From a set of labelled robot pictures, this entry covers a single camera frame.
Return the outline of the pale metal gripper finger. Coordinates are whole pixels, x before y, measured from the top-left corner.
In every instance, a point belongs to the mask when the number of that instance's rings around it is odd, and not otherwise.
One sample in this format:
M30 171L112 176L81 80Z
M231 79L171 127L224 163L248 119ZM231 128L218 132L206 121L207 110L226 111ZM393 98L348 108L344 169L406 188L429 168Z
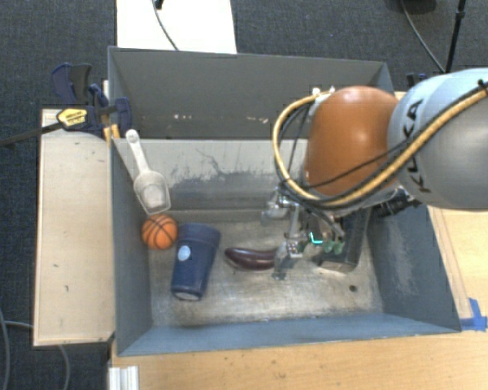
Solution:
M282 242L275 252L274 268L276 270L287 270L291 265L290 243Z
M274 265L273 265L272 277L275 280L284 280L287 276L288 270L292 269L303 258L303 255L301 253L291 253L290 252L290 256L291 256L291 265L290 265L289 269L287 269L287 270L276 270L274 268Z

